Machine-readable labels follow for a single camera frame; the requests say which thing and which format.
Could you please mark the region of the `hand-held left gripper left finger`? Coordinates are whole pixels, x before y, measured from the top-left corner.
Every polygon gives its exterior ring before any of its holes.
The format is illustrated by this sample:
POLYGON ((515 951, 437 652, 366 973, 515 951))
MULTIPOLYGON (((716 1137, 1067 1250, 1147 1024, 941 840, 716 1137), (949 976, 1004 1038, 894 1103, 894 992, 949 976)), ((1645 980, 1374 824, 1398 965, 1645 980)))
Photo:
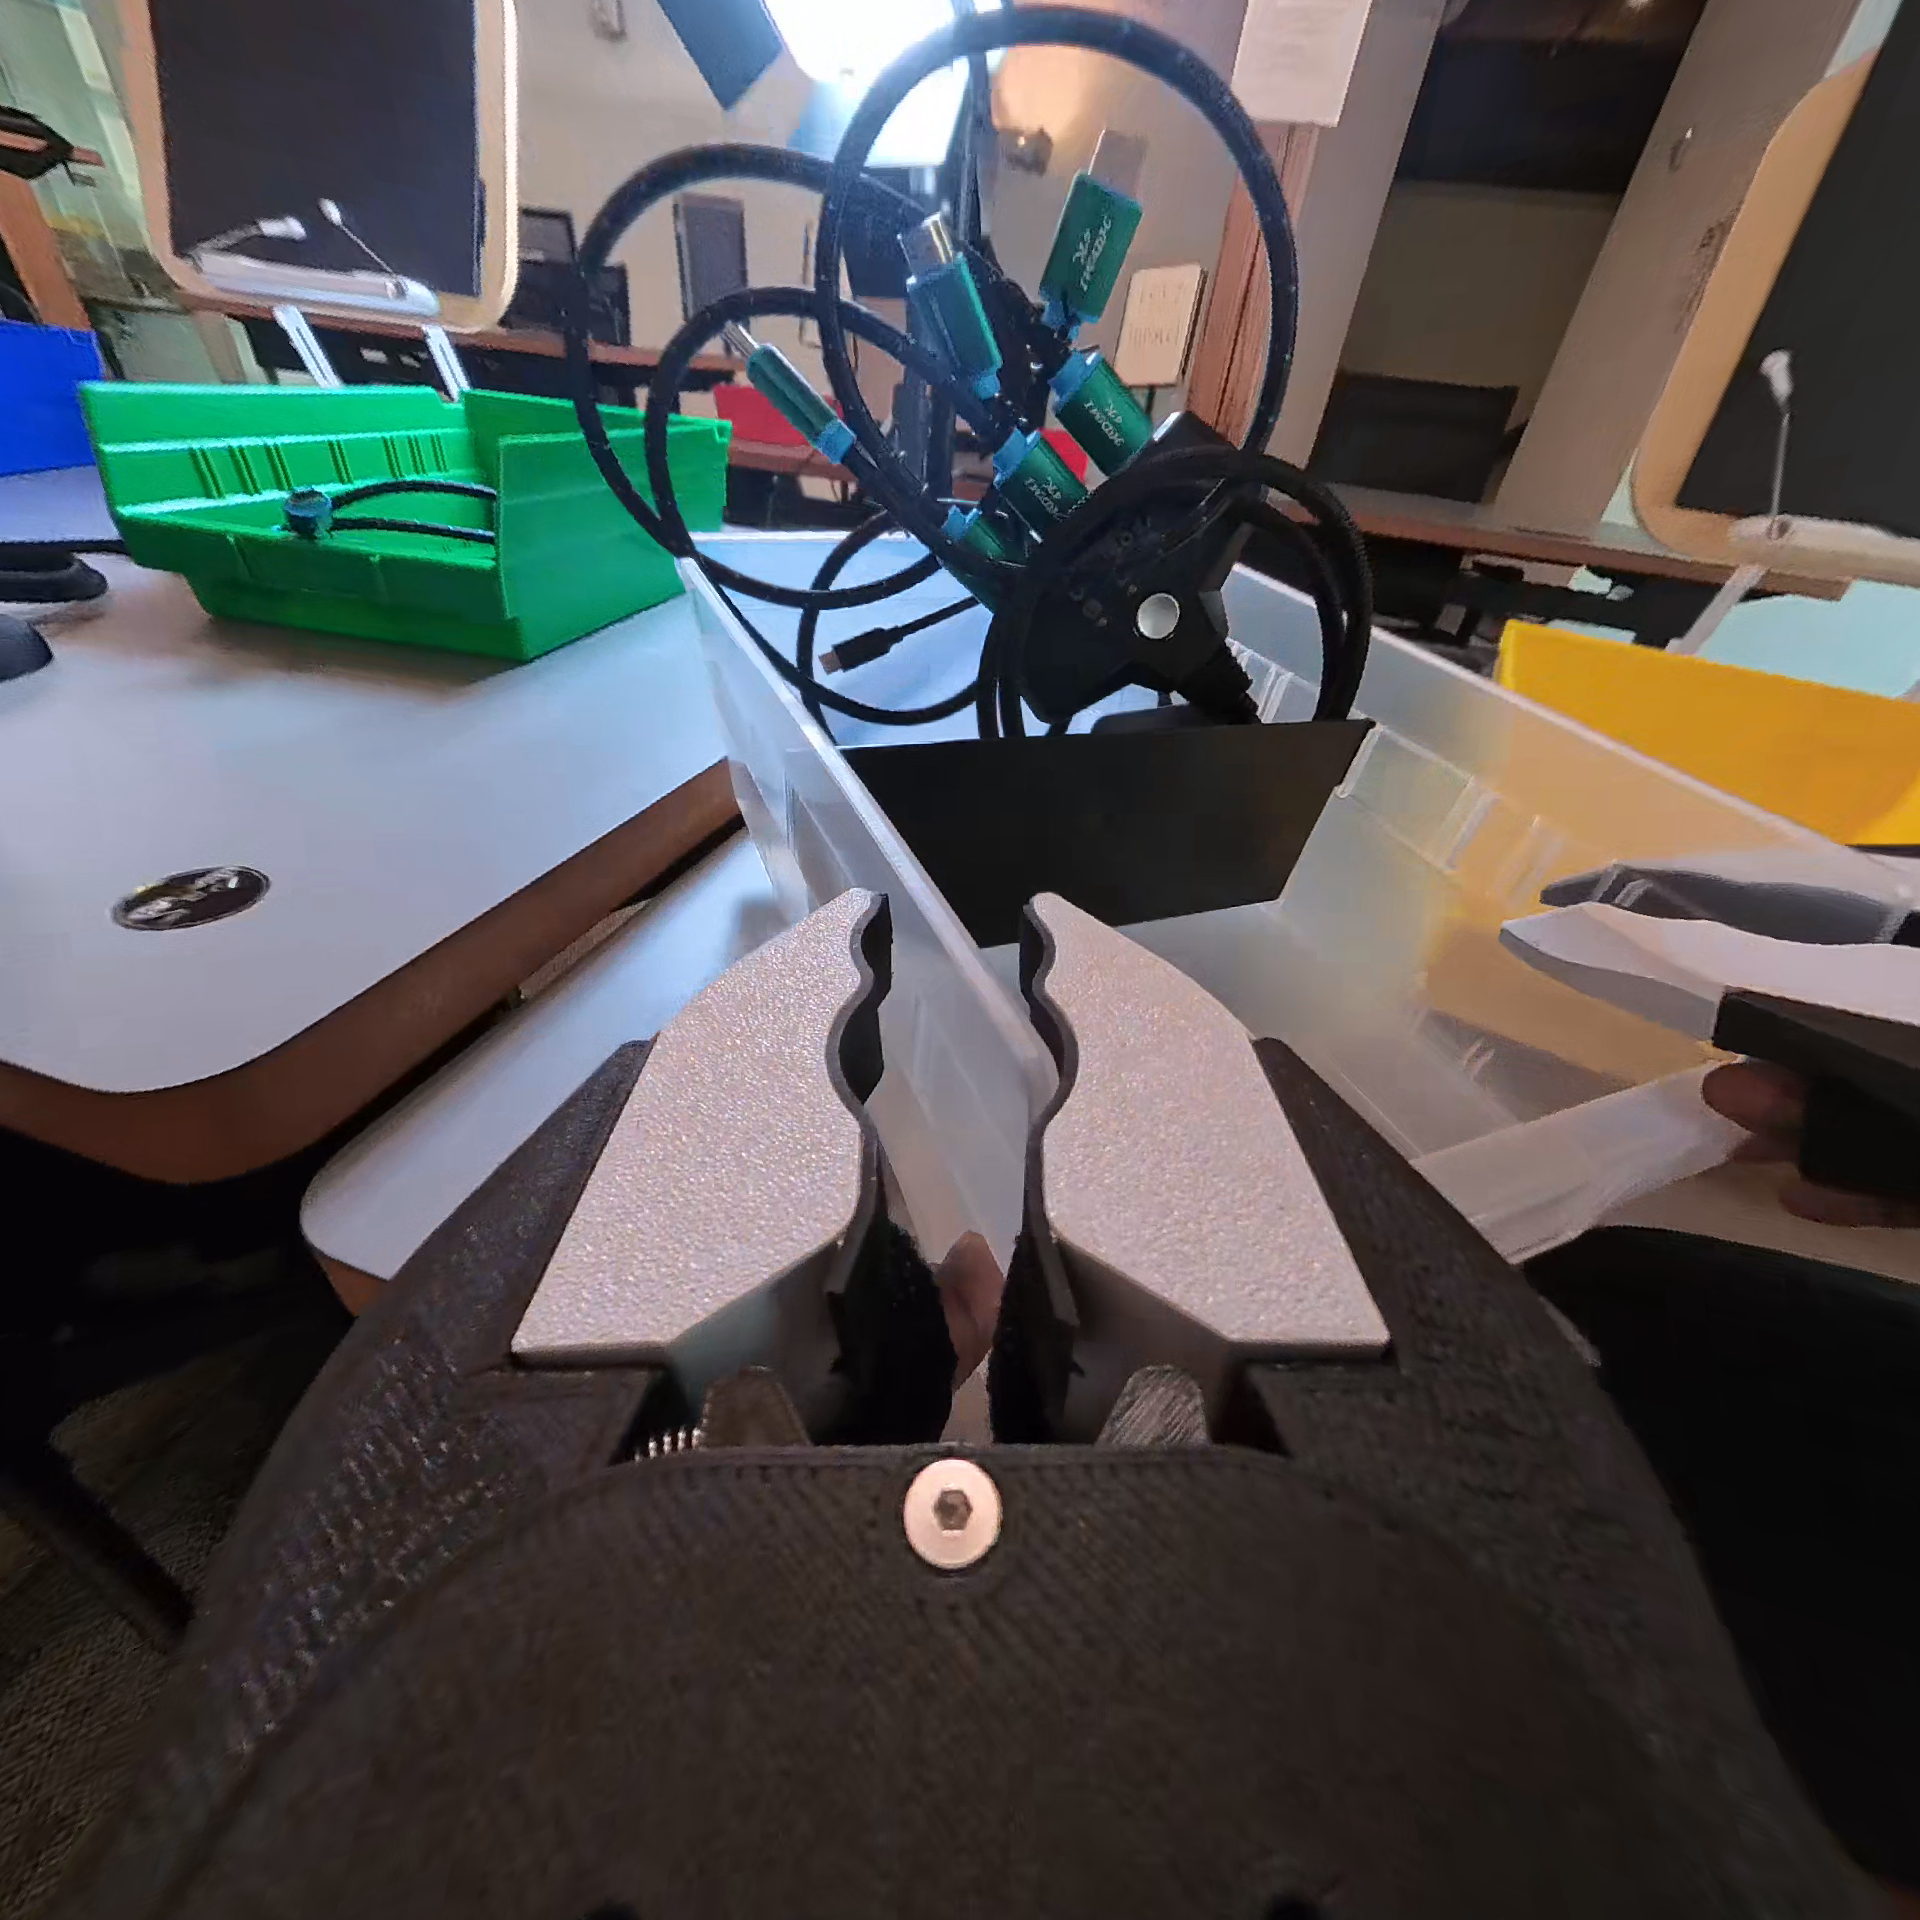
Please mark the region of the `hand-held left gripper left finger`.
POLYGON ((952 1336, 868 1111, 894 978, 847 888, 657 1031, 511 1334, 518 1369, 641 1372, 691 1442, 934 1442, 952 1336))

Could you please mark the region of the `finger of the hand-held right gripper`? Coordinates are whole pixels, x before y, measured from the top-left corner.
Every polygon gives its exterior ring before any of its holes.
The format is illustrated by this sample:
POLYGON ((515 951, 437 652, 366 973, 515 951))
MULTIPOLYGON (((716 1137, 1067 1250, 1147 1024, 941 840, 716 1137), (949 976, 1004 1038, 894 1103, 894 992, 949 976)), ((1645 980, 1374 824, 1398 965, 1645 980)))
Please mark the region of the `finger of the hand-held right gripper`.
POLYGON ((1721 1000, 1753 992, 1822 1009, 1917 1024, 1917 951, 1797 943, 1710 918, 1565 904, 1511 918, 1499 942, 1529 966, 1632 1016, 1710 1040, 1721 1000))
POLYGON ((1808 879, 1614 862, 1543 887, 1543 908, 1612 904, 1660 920, 1715 920, 1789 943, 1917 945, 1917 909, 1808 879))

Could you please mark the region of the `yellow plastic bin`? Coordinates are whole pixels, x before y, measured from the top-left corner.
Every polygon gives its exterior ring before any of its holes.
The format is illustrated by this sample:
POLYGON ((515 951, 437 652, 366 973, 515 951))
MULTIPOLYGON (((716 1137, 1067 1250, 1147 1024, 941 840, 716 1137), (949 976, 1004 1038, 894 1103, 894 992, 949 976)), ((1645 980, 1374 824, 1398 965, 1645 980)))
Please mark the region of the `yellow plastic bin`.
POLYGON ((1692 1040, 1529 966, 1499 942, 1551 879, 1614 862, 1808 879, 1915 908, 1915 705, 1619 639, 1520 625, 1494 673, 1381 639, 1367 702, 1453 764, 1470 794, 1436 829, 1424 992, 1476 1038, 1606 1085, 1679 1072, 1692 1040))

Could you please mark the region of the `clear plastic bin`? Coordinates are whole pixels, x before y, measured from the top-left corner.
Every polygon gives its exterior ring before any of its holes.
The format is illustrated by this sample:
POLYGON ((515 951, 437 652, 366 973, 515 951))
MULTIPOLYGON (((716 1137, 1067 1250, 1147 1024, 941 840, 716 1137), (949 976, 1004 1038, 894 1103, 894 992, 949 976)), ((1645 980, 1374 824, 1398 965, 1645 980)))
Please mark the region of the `clear plastic bin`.
MULTIPOLYGON (((983 1231, 1007 1257, 1023 1127, 1053 1085, 1017 945, 965 929, 941 885, 739 615, 686 561, 710 695, 752 840, 790 918, 847 887, 892 898, 878 1127, 923 1241, 983 1231)), ((1374 639, 1374 728, 1278 895, 1127 925, 1257 1038, 1287 1042, 1511 1262, 1592 1228, 1692 1231, 1915 1282, 1915 1231, 1791 1216, 1782 1165, 1710 1169, 1727 1142, 1696 1095, 1704 1047, 1501 949, 1541 890, 1616 862, 1808 882, 1915 904, 1915 872, 1837 846, 1557 710, 1374 639)))

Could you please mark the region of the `braided HDMI cable green plugs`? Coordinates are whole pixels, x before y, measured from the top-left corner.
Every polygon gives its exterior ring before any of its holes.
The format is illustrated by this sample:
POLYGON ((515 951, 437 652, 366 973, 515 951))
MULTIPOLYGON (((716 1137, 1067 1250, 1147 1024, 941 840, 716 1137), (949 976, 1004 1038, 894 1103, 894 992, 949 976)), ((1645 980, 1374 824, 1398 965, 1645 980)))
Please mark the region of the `braided HDMI cable green plugs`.
MULTIPOLYGON (((831 180, 846 184, 857 172, 867 172, 878 133, 915 85, 947 63, 1017 45, 1100 53, 1150 73, 1200 112, 1227 145, 1238 180, 1251 189, 1268 270, 1271 321, 1264 377, 1243 441, 1246 450, 1262 450, 1280 418, 1297 338, 1297 247, 1278 164, 1264 148, 1255 120, 1238 105, 1232 86, 1179 39, 1132 18, 1084 6, 960 16, 881 69, 831 154, 831 180)), ((1047 255, 1041 302, 1028 304, 1019 296, 1006 335, 998 335, 987 304, 996 270, 952 234, 944 214, 933 212, 900 234, 907 306, 929 326, 944 385, 952 400, 975 400, 987 410, 983 441, 989 444, 995 470, 987 500, 1007 510, 1025 533, 1049 533, 1087 496, 1087 489, 1011 401, 1006 361, 1014 361, 1019 377, 1040 373, 1041 398, 1055 404, 1063 422, 1104 472, 1123 470, 1144 447, 1144 438, 1127 438, 1132 418, 1117 404, 1115 370, 1095 351, 1076 346, 1078 328, 1097 318, 1112 290, 1137 214, 1140 205, 1129 188, 1100 183, 1091 172, 1078 173, 1047 255), (1019 340, 1019 346, 1011 351, 1007 340, 1019 340)), ((837 270, 846 217, 846 212, 822 214, 819 295, 837 270)))
POLYGON ((1014 426, 992 452, 987 502, 1011 513, 1023 552, 987 544, 985 510, 947 524, 969 554, 1017 572, 1006 586, 975 589, 992 608, 975 671, 980 735, 1022 735, 1028 716, 1063 733, 1124 688, 1204 722, 1257 719, 1222 599, 1251 536, 1280 544, 1309 597, 1321 661, 1312 718, 1351 716, 1360 689, 1375 597, 1349 510, 1297 465, 1190 413, 1150 422, 1115 366, 1076 344, 1137 220, 1127 189, 1076 175, 1040 277, 1045 396, 1100 484, 1086 486, 1040 430, 1014 426))
MULTIPOLYGON (((727 295, 702 309, 675 342, 660 351, 651 380, 648 410, 641 421, 647 431, 645 458, 653 494, 641 496, 617 458, 596 408, 585 282, 605 264, 611 249, 647 208, 675 199, 686 188, 733 177, 804 188, 822 199, 822 212, 875 217, 888 229, 905 226, 907 217, 918 212, 918 205, 903 189, 878 180, 872 173, 857 172, 851 183, 838 184, 831 180, 831 164, 827 159, 748 141, 709 141, 648 159, 635 173, 625 175, 593 212, 580 241, 575 279, 561 300, 560 335, 564 342, 566 396, 589 454, 614 494, 614 500, 647 536, 655 540, 662 551, 678 559, 692 558, 692 540, 675 484, 665 472, 665 413, 675 408, 688 359, 723 324, 753 313, 790 313, 801 319, 815 319, 820 326, 837 319, 843 330, 860 330, 871 338, 928 383, 944 383, 944 373, 928 359, 918 342, 887 326, 863 306, 847 302, 829 304, 808 288, 784 285, 727 295)), ((915 490, 912 472, 897 463, 875 426, 852 426, 774 346, 748 340, 742 351, 750 383, 776 406, 789 424, 801 431, 804 444, 863 479, 880 497, 880 505, 897 517, 907 533, 929 540, 933 567, 949 567, 951 576, 987 605, 1019 589, 1022 573, 1017 559, 1004 559, 987 549, 969 545, 960 536, 949 535, 934 505, 928 505, 915 490)))

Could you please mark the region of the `grey desk wooden edge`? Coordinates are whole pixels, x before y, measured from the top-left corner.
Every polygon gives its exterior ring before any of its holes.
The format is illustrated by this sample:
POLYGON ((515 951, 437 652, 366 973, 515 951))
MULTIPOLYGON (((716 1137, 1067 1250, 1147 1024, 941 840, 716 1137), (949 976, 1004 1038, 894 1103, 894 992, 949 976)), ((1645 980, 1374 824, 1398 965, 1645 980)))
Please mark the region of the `grey desk wooden edge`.
POLYGON ((7 1134, 164 1183, 283 1161, 736 828, 683 597, 496 664, 102 573, 1 697, 7 1134), (111 924, 233 862, 249 912, 111 924))

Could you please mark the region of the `black round desk grommet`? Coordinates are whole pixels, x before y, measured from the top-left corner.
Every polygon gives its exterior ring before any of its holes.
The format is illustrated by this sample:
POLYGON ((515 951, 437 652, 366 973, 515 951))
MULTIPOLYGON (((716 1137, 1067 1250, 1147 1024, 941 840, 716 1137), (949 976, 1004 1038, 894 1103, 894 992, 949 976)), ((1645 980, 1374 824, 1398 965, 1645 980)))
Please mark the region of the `black round desk grommet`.
POLYGON ((238 862, 176 871, 118 895, 109 916, 142 932, 201 928, 249 912, 270 888, 267 872, 238 862))

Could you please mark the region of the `person's right hand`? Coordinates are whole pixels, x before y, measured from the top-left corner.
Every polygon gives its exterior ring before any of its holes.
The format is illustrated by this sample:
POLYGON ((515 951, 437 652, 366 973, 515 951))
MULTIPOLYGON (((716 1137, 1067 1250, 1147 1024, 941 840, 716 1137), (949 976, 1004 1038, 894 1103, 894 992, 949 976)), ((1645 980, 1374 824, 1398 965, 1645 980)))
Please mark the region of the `person's right hand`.
POLYGON ((1800 1168, 1808 1080, 1774 1062, 1723 1062, 1700 1084, 1702 1103, 1744 1128, 1739 1161, 1781 1164, 1777 1197, 1788 1214, 1837 1229, 1917 1229, 1915 1197, 1867 1190, 1846 1180, 1812 1182, 1800 1168))

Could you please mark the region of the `green plastic bin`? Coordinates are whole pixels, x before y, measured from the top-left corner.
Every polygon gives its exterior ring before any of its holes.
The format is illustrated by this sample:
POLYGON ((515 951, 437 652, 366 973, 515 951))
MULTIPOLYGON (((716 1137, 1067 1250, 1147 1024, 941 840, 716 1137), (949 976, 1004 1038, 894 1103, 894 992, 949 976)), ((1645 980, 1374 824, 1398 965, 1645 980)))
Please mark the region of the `green plastic bin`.
MULTIPOLYGON (((113 528, 135 565, 212 615, 523 664, 680 591, 678 561, 596 468, 564 400, 417 385, 80 385, 113 528), (404 474, 491 486, 496 545, 281 528, 295 489, 404 474)), ((369 511, 477 524, 459 500, 369 511)))

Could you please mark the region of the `small white paper sign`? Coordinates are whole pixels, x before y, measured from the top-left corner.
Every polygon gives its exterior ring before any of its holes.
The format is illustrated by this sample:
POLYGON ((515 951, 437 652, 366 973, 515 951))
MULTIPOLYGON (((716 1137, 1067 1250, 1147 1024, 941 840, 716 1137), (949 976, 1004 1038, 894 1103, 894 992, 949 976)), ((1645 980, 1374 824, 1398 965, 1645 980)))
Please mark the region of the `small white paper sign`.
POLYGON ((1136 270, 1127 282, 1112 367, 1136 391, 1181 385, 1208 272, 1200 263, 1136 270))

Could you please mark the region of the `black office chair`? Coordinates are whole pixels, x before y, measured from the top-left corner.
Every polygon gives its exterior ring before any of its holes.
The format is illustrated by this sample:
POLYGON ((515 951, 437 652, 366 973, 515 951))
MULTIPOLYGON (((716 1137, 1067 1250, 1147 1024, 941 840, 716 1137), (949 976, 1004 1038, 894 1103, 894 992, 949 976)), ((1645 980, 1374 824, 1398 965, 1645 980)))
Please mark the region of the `black office chair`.
POLYGON ((580 295, 588 333, 598 344, 632 342, 632 300, 623 264, 588 274, 579 264, 579 234, 561 208, 518 209, 518 274, 502 328, 561 330, 569 302, 580 295))

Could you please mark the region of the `large white paper sign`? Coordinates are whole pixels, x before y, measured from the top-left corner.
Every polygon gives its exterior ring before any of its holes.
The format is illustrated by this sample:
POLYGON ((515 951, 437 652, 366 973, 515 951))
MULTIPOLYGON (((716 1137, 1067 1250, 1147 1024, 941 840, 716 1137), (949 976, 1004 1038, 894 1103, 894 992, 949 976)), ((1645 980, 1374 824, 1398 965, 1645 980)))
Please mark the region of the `large white paper sign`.
POLYGON ((1232 94, 1264 126, 1333 128, 1343 109, 1371 1, 1247 1, 1232 94))

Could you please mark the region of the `blue plastic bin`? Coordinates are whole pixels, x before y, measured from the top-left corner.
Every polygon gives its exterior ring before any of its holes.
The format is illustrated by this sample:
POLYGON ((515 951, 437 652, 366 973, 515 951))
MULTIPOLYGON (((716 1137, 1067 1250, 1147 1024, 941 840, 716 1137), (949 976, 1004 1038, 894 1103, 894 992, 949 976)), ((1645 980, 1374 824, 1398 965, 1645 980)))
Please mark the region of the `blue plastic bin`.
POLYGON ((93 465, 80 385, 105 377, 85 326, 1 319, 1 474, 93 465))

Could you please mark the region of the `LED light panel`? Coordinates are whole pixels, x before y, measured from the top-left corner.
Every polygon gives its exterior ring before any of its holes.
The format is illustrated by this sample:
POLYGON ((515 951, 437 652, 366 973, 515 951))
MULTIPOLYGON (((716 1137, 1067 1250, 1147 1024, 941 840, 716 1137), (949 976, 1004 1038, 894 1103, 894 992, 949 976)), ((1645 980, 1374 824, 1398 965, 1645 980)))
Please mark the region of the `LED light panel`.
MULTIPOLYGON (((739 106, 780 63, 804 89, 784 143, 827 159, 881 69, 926 37, 971 16, 947 1, 660 1, 657 10, 702 73, 709 94, 739 106)), ((878 169, 928 172, 947 159, 969 95, 969 66, 941 66, 892 109, 871 145, 878 169)))

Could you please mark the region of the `wooden post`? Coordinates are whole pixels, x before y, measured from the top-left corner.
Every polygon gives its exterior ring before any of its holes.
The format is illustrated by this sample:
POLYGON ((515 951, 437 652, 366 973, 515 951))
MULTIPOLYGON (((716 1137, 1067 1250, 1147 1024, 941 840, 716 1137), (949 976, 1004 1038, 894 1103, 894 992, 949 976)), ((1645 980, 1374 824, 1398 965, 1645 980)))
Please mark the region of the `wooden post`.
POLYGON ((1271 321, 1264 239, 1251 189, 1227 201, 1204 316, 1188 367, 1187 410, 1222 438, 1243 444, 1257 413, 1271 321))

